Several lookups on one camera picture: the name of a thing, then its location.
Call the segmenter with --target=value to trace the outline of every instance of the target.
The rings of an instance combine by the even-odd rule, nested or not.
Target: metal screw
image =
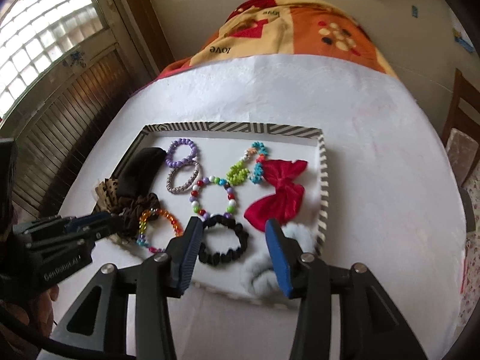
[[[165,261],[168,261],[169,258],[170,256],[166,253],[157,253],[155,256],[153,256],[153,260],[157,263],[164,263]]]
[[[312,263],[315,260],[315,256],[311,253],[302,253],[300,255],[302,263]]]
[[[368,271],[367,266],[365,264],[362,264],[361,262],[356,262],[355,264],[353,264],[353,269],[355,269],[355,272],[359,274],[364,274]]]
[[[104,266],[102,266],[100,268],[100,272],[103,273],[103,274],[111,274],[113,271],[115,270],[115,265],[113,264],[105,264]]]

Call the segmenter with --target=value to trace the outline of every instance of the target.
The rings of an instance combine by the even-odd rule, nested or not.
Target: striped tray border
[[[131,143],[128,150],[123,155],[122,159],[118,163],[117,167],[113,171],[112,178],[117,179],[122,173],[124,167],[129,162],[130,158],[136,152],[141,142],[151,133],[162,131],[209,131],[209,132],[244,132],[244,133],[257,133],[257,134],[270,134],[270,135],[282,135],[285,137],[299,137],[305,139],[316,140],[319,155],[319,169],[318,169],[318,181],[320,183],[320,211],[317,219],[316,227],[316,253],[321,255],[323,244],[325,242],[325,233],[327,230],[328,219],[328,168],[325,140],[323,138],[323,132],[319,128],[315,127],[302,127],[302,126],[290,126],[286,124],[272,124],[272,123],[249,123],[249,122],[179,122],[179,123],[164,123],[164,124],[151,124],[144,126],[139,132],[135,140]],[[211,293],[221,293],[215,288],[195,283],[196,287],[203,287]],[[284,308],[284,304],[272,304],[268,300],[262,299],[248,299],[238,298],[231,294],[224,294],[229,298],[246,300],[249,303],[255,305],[270,305],[273,307]]]

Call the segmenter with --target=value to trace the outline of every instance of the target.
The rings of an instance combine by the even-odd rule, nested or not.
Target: hair accessory
[[[263,176],[263,166],[262,163],[266,160],[266,156],[268,156],[268,151],[263,145],[262,142],[254,142],[251,144],[253,149],[256,149],[257,153],[259,154],[258,158],[255,160],[255,168],[253,169],[253,175],[249,175],[248,178],[254,184],[260,183],[262,181]]]
[[[315,253],[315,235],[306,226],[289,222],[282,226],[285,237],[297,240],[303,252]],[[265,245],[245,261],[240,272],[242,286],[259,298],[280,292],[277,276],[273,271],[272,258]]]
[[[118,178],[117,197],[147,196],[166,155],[159,147],[145,147],[135,154]]]
[[[249,174],[250,171],[245,167],[245,163],[251,159],[255,154],[259,154],[256,159],[255,168],[253,170],[253,175]],[[243,154],[243,157],[239,159],[237,163],[230,167],[230,170],[226,174],[226,179],[231,185],[240,185],[247,178],[254,184],[258,184],[262,181],[262,162],[265,161],[266,156],[268,156],[268,151],[263,145],[262,142],[254,142],[251,144]]]
[[[265,231],[268,219],[276,219],[280,225],[291,221],[300,210],[305,192],[302,185],[294,184],[292,180],[307,168],[307,164],[303,160],[263,162],[263,178],[275,187],[275,194],[252,203],[245,210],[244,218],[260,231]]]
[[[210,218],[210,213],[201,208],[200,203],[198,202],[198,194],[200,189],[208,184],[218,184],[225,188],[227,192],[227,198],[229,200],[229,205],[226,207],[226,212],[224,216],[226,218],[232,218],[232,214],[235,212],[235,207],[237,206],[237,201],[235,200],[234,190],[224,178],[218,178],[215,176],[204,177],[202,180],[198,180],[197,183],[192,187],[193,191],[190,196],[190,203],[193,207],[193,212],[203,217],[203,220]]]
[[[193,171],[193,174],[190,176],[190,178],[187,180],[187,182],[185,184],[183,184],[180,187],[173,187],[172,186],[173,176],[175,175],[175,173],[177,173],[179,168],[172,168],[169,175],[166,178],[166,189],[167,189],[168,192],[173,193],[174,195],[176,195],[177,193],[186,191],[188,188],[190,188],[190,186],[194,183],[195,179],[197,178],[198,174],[200,173],[200,164],[198,162],[196,162],[195,160],[191,160],[189,162],[186,162],[184,165],[185,166],[195,165],[195,170]]]
[[[240,246],[235,250],[230,248],[226,253],[220,254],[220,252],[217,252],[212,255],[206,252],[206,245],[202,242],[200,244],[200,250],[198,251],[198,260],[201,263],[211,266],[217,266],[220,263],[227,264],[231,261],[238,260],[248,247],[249,234],[243,229],[242,224],[236,223],[234,219],[222,215],[214,215],[203,221],[203,229],[213,227],[217,223],[233,230],[240,241]]]
[[[123,220],[123,226],[118,229],[117,236],[121,240],[134,240],[138,234],[138,218],[143,211],[160,208],[160,201],[155,193],[147,196],[137,196],[135,199],[117,197],[117,180],[110,178],[102,181],[96,188],[98,200],[95,209],[117,214]]]
[[[139,232],[137,236],[137,244],[140,246],[145,246],[148,248],[148,250],[152,253],[158,253],[160,251],[165,251],[164,249],[157,249],[156,247],[150,246],[146,240],[146,230],[147,230],[147,220],[152,216],[152,215],[157,215],[157,216],[163,216],[164,218],[167,218],[170,223],[173,226],[173,230],[175,231],[175,237],[180,237],[183,235],[183,229],[178,220],[170,214],[167,210],[161,210],[159,208],[154,209],[151,208],[150,210],[145,210],[142,212],[140,215],[140,226],[139,226]]]
[[[172,161],[173,154],[177,150],[177,147],[179,147],[180,145],[189,145],[191,147],[190,155],[188,155],[185,158],[182,158],[180,161]],[[165,164],[169,168],[181,168],[186,163],[193,160],[197,156],[197,153],[198,153],[198,148],[197,148],[197,145],[194,143],[194,141],[186,138],[179,138],[177,140],[174,140],[170,145],[169,151],[166,153]]]

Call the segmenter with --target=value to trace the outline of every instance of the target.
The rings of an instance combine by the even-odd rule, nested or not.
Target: purple beaded bracelet
[[[191,147],[191,153],[185,158],[182,158],[180,161],[172,161],[173,154],[177,150],[177,147],[180,145],[189,145]],[[178,138],[174,140],[169,147],[169,151],[166,153],[165,164],[169,168],[181,168],[185,164],[189,163],[197,156],[198,148],[194,141],[186,138]]]

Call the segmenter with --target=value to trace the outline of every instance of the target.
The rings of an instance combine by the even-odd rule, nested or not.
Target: orange blanket
[[[250,0],[193,57],[159,78],[206,62],[265,54],[329,56],[397,77],[356,21],[322,0]]]

